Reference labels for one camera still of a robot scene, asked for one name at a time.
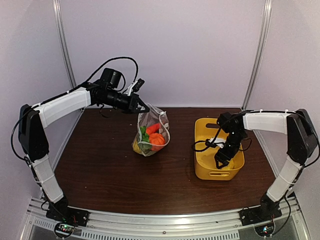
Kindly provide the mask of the green leafy toy vegetable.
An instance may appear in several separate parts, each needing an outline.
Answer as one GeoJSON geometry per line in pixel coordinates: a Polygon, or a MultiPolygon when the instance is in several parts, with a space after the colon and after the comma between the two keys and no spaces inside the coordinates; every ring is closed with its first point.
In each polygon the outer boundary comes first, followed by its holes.
{"type": "Polygon", "coordinates": [[[140,126],[139,129],[140,129],[140,133],[141,133],[141,140],[140,141],[149,143],[150,140],[149,140],[149,134],[147,133],[147,127],[144,125],[144,126],[140,126]]]}

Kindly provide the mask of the clear dotted zip bag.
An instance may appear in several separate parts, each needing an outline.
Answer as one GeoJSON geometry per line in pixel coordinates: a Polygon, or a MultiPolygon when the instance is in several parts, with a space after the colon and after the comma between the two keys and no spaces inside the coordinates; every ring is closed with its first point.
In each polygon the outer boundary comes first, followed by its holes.
{"type": "Polygon", "coordinates": [[[154,155],[171,140],[167,112],[149,103],[147,106],[149,111],[138,115],[132,143],[133,151],[144,157],[154,155]]]}

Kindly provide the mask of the orange toy pumpkin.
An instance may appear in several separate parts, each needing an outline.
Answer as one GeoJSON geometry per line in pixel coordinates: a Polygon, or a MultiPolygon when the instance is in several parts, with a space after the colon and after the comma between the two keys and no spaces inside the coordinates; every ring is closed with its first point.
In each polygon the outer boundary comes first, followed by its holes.
{"type": "Polygon", "coordinates": [[[153,145],[164,145],[166,140],[162,134],[156,132],[149,135],[149,142],[153,145]]]}

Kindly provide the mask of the yellow toy pepper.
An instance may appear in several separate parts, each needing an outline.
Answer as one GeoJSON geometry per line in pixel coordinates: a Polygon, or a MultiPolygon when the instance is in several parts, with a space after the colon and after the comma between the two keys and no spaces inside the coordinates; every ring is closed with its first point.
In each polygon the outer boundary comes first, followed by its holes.
{"type": "Polygon", "coordinates": [[[141,153],[142,153],[137,141],[134,141],[134,142],[133,142],[132,148],[133,148],[133,150],[134,150],[136,153],[138,153],[138,154],[141,154],[141,153]]]}

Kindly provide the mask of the yellow toy corn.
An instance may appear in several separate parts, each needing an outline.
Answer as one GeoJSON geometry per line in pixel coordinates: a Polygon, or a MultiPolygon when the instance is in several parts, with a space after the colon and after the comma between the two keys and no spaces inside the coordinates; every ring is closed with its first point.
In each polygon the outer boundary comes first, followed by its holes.
{"type": "Polygon", "coordinates": [[[223,170],[225,171],[233,171],[236,169],[235,167],[235,161],[233,159],[231,159],[229,162],[228,162],[228,165],[223,167],[222,168],[223,170]]]}

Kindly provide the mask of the red toy pepper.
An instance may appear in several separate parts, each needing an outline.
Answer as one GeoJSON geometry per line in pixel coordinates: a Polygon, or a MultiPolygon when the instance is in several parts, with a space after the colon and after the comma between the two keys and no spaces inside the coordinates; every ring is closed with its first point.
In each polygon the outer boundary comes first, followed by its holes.
{"type": "Polygon", "coordinates": [[[148,135],[151,135],[151,134],[157,133],[160,127],[161,127],[160,123],[155,123],[155,124],[147,127],[145,132],[148,135]]]}

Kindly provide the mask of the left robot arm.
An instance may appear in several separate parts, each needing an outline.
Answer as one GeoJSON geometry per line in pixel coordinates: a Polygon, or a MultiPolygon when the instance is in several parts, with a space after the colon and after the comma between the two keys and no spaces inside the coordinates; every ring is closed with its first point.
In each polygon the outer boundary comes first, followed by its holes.
{"type": "Polygon", "coordinates": [[[126,114],[147,113],[149,107],[137,94],[145,81],[134,80],[125,92],[121,92],[117,89],[121,78],[121,72],[105,68],[95,82],[85,81],[42,103],[25,104],[20,109],[18,141],[26,155],[25,161],[49,203],[48,213],[61,222],[69,221],[72,211],[50,164],[45,129],[66,115],[93,105],[110,106],[126,114]]]}

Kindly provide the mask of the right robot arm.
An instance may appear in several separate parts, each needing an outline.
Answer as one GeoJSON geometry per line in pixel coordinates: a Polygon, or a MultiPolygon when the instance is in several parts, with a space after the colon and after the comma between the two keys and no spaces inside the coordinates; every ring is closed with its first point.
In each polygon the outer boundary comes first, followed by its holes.
{"type": "Polygon", "coordinates": [[[240,151],[241,141],[247,131],[266,131],[287,136],[285,163],[260,199],[256,210],[259,220],[268,220],[278,209],[279,202],[298,181],[307,160],[320,146],[319,138],[308,112],[301,108],[296,111],[245,110],[231,114],[225,112],[217,119],[219,131],[227,134],[225,141],[217,141],[217,136],[206,140],[206,146],[219,147],[214,156],[217,169],[226,167],[240,151]]]}

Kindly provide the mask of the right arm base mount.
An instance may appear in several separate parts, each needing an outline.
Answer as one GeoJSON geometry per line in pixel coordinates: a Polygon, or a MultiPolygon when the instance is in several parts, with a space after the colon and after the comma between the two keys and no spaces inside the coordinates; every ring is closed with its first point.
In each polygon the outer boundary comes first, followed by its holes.
{"type": "Polygon", "coordinates": [[[282,216],[282,212],[278,208],[272,210],[271,212],[264,212],[261,206],[244,207],[238,213],[241,224],[243,226],[271,221],[273,218],[278,218],[282,216]]]}

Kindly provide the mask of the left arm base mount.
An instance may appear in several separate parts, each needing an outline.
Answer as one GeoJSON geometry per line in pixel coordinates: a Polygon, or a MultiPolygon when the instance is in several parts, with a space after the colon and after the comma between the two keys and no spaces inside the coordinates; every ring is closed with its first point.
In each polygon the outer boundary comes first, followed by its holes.
{"type": "Polygon", "coordinates": [[[62,216],[53,209],[46,212],[46,217],[58,222],[67,223],[75,227],[86,227],[89,220],[89,212],[73,207],[67,209],[67,215],[62,216]]]}

